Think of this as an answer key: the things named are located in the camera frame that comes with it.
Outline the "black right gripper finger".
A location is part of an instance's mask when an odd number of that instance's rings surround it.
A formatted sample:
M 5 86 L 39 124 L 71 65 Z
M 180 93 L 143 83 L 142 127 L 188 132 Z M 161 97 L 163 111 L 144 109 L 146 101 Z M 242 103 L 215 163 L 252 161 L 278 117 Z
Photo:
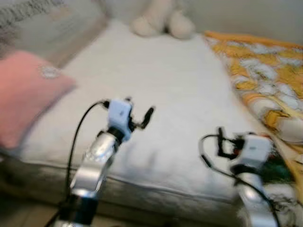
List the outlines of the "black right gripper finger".
M 223 141 L 225 140 L 223 127 L 218 127 L 218 132 L 217 132 L 216 137 L 217 137 L 218 156 L 226 157 L 226 153 L 224 151 L 224 145 L 223 145 Z

